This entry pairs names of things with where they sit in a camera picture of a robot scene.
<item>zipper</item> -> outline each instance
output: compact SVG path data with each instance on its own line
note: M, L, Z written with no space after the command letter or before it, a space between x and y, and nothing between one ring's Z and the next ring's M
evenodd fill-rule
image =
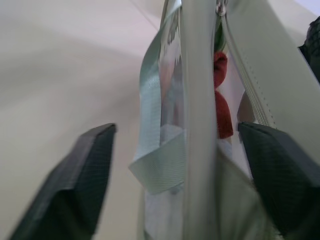
M227 4L228 4L228 0L218 0L217 4L216 4L216 10L215 10L218 17L220 18L220 21L221 21L223 35L224 35L226 44L227 44L228 49L232 55L232 58L235 62L235 65L238 69L238 73L241 77L245 92L248 95L249 100L251 102L255 118L257 119L259 124L269 126L270 124L268 123L268 117L267 117L267 115L264 111L264 108L260 102L260 99L256 93L256 90L253 86L253 83L250 81L250 77L249 77L248 71L246 69L246 66L244 65L244 63L240 57L241 55L236 48L235 41L232 37L231 31L229 30L228 21L227 21L227 17L226 17Z

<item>zipper teeth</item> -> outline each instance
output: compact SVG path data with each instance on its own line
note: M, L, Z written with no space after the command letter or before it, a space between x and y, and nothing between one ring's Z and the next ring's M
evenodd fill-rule
M268 126L268 120L267 116L265 115L265 112L263 111L263 108L260 104L259 98L257 97L254 87L250 81L249 75L247 73L247 70L242 63L242 60L240 59L240 54L238 53L237 49L234 47L234 41L232 39L232 36L229 33L228 25L227 25L227 20L225 16L221 17L221 24L222 24L222 29L223 29L223 34L226 40L226 43L228 45L228 48L231 52L231 55L235 61L235 64L238 68L238 72L240 74L240 77L242 79L242 83L244 86L244 89L250 99L250 102L253 106L253 111L256 113L255 116L258 120L258 122L262 125Z

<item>tote bag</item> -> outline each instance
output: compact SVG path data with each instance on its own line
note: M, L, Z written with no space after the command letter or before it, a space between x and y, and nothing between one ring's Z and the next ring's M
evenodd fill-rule
M320 88L268 2L166 1L142 62L130 166L145 189L145 239L281 238L233 146L217 138L215 47L227 48L257 123L320 164Z

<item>beige floor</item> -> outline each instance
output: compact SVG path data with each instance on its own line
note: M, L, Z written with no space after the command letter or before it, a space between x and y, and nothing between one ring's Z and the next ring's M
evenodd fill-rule
M162 3L0 3L0 240L89 128L117 123L97 240L136 239L140 185L128 170L139 132L139 71Z

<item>red cloth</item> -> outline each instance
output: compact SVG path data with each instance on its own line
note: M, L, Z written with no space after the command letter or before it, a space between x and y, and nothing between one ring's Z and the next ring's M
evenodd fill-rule
M226 139L234 134L230 109L227 101L217 88L223 83L227 74L228 58L223 52L216 52L213 56L213 83L216 106L216 121L220 139Z

